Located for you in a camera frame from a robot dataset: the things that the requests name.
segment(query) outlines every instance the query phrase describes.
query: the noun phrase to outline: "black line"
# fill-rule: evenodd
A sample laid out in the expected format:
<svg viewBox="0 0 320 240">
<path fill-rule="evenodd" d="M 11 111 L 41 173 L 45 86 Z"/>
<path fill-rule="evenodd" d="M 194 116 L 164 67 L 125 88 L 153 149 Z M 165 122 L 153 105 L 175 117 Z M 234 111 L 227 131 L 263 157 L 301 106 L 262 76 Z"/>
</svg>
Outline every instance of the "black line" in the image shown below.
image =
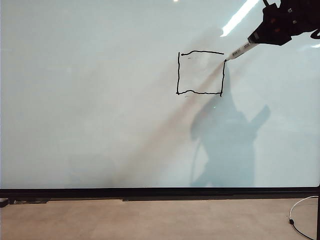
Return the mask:
<svg viewBox="0 0 320 240">
<path fill-rule="evenodd" d="M 225 80 L 225 66 L 226 66 L 227 59 L 224 60 L 223 63 L 223 70 L 222 70 L 222 84 L 221 84 L 221 92 L 220 97 L 222 98 L 222 93 L 224 92 L 224 80 Z"/>
<path fill-rule="evenodd" d="M 221 53 L 221 52 L 216 52 L 216 51 L 198 51 L 198 50 L 193 50 L 189 53 L 182 53 L 181 56 L 186 56 L 186 55 L 189 55 L 191 53 L 194 53 L 194 52 L 197 52 L 197 53 L 211 53 L 211 54 L 221 54 L 221 55 L 224 55 L 224 53 Z M 203 94 L 203 95 L 220 95 L 220 97 L 222 97 L 222 93 L 223 93 L 223 90 L 224 90 L 224 80 L 225 80 L 225 66 L 226 66 L 226 62 L 227 60 L 224 60 L 223 62 L 223 70 L 222 70 L 222 83 L 221 83 L 221 91 L 220 92 L 197 92 L 197 91 L 194 91 L 194 90 L 186 90 L 186 91 L 183 91 L 183 92 L 179 92 L 179 81 L 180 81 L 180 52 L 178 53 L 178 82 L 176 84 L 176 94 L 180 95 L 180 94 L 185 94 L 187 92 L 192 92 L 192 93 L 195 93 L 195 94 Z"/>
<path fill-rule="evenodd" d="M 177 85 L 176 85 L 176 94 L 180 94 L 179 93 L 179 81 L 180 81 L 180 61 L 179 61 L 179 59 L 180 59 L 180 52 L 178 53 L 178 83 L 177 83 Z"/>
<path fill-rule="evenodd" d="M 216 95 L 221 94 L 221 92 L 197 92 L 197 91 L 194 91 L 194 90 L 187 90 L 187 91 L 179 92 L 178 95 L 179 94 L 185 94 L 187 92 L 193 92 L 195 94 L 216 94 Z"/>
<path fill-rule="evenodd" d="M 224 53 L 217 52 L 217 51 L 198 51 L 198 50 L 194 50 L 194 51 L 191 51 L 191 52 L 188 52 L 188 53 L 182 53 L 181 56 L 186 56 L 186 55 L 189 55 L 189 54 L 192 54 L 192 53 L 209 53 L 209 54 L 221 54 L 221 55 L 224 55 Z"/>
</svg>

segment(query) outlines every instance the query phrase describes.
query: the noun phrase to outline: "concrete floor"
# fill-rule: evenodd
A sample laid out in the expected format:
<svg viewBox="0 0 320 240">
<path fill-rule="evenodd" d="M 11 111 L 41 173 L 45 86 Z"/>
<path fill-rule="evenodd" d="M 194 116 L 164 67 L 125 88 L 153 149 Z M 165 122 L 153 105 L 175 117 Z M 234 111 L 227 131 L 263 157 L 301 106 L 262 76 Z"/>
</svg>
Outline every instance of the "concrete floor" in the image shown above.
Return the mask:
<svg viewBox="0 0 320 240">
<path fill-rule="evenodd" d="M 303 240 L 298 199 L 50 201 L 1 210 L 1 240 Z M 295 208 L 316 237 L 317 199 Z"/>
</svg>

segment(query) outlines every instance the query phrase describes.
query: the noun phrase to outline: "white marker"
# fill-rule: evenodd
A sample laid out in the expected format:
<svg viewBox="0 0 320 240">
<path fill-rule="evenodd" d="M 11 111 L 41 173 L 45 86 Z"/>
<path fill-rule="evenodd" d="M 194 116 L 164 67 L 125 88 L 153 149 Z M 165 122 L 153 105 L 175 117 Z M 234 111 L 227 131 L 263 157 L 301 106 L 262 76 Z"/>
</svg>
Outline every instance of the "white marker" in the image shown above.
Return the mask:
<svg viewBox="0 0 320 240">
<path fill-rule="evenodd" d="M 250 49 L 254 48 L 255 46 L 259 45 L 259 43 L 250 43 L 246 42 L 241 47 L 239 47 L 237 50 L 232 52 L 227 58 L 226 61 L 236 59 L 240 55 L 244 54 L 245 52 L 249 51 Z"/>
</svg>

